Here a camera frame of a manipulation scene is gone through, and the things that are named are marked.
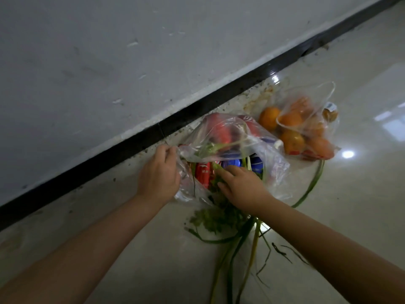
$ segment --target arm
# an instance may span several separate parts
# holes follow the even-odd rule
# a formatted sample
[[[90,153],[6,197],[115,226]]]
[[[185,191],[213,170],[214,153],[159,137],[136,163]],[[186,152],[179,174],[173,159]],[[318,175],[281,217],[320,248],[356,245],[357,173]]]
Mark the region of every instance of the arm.
[[[220,171],[219,184],[238,208],[257,216],[293,245],[350,303],[405,303],[405,271],[275,199],[243,168]]]
[[[176,194],[176,149],[161,145],[139,175],[138,192],[111,214],[0,289],[1,303],[83,303],[135,235]]]

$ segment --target black baseboard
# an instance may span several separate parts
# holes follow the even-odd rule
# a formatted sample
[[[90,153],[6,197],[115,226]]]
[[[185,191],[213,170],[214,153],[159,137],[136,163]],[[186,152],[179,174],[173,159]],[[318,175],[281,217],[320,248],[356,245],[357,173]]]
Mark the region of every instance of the black baseboard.
[[[90,158],[1,206],[0,231],[115,165],[136,155],[166,136],[176,132],[197,118],[265,80],[271,73],[276,73],[284,69],[296,62],[300,57],[324,46],[378,13],[392,7],[399,1],[400,0],[380,0],[372,4],[337,25],[334,25],[330,29],[313,36],[280,56],[266,62],[262,66],[257,67],[204,98],[201,98],[190,106],[174,113],[158,124],[135,134],[97,156]]]

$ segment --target tile floor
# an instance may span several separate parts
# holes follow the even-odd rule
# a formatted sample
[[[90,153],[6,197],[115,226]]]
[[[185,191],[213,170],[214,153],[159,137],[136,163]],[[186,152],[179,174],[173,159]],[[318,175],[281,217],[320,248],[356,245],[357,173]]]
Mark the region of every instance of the tile floor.
[[[301,58],[272,79],[218,107],[257,114],[261,91],[333,80],[342,150],[325,164],[316,188],[299,210],[405,268],[405,2]],[[198,120],[161,143],[178,144]],[[0,233],[0,285],[33,261],[130,198],[137,172],[156,145],[126,160]],[[344,158],[344,152],[353,152]],[[305,191],[316,164],[291,160],[293,203]],[[221,248],[183,230],[195,207],[167,205],[129,244],[87,303],[207,303]],[[269,232],[269,241],[286,244]],[[259,242],[256,267],[267,254]],[[236,262],[241,276],[249,256]],[[345,303],[316,271],[291,256],[272,253],[261,278],[248,281],[242,303]],[[223,288],[217,303],[224,302]]]

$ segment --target left hand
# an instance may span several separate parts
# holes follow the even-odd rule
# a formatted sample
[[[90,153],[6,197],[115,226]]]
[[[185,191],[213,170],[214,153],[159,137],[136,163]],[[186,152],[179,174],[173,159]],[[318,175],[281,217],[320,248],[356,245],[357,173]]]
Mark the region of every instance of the left hand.
[[[161,206],[172,199],[180,187],[176,168],[177,147],[159,145],[156,153],[141,169],[137,195]]]

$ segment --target blue can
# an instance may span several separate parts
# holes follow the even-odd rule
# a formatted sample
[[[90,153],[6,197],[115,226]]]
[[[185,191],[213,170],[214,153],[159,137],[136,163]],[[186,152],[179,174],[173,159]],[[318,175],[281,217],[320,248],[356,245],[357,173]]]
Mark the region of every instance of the blue can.
[[[226,161],[221,162],[221,166],[223,168],[226,168],[229,165],[235,165],[237,167],[241,167],[242,166],[242,161],[240,159],[236,159],[236,160],[226,160]]]
[[[261,174],[263,172],[263,161],[257,154],[254,153],[250,156],[250,165],[253,172],[258,174]]]

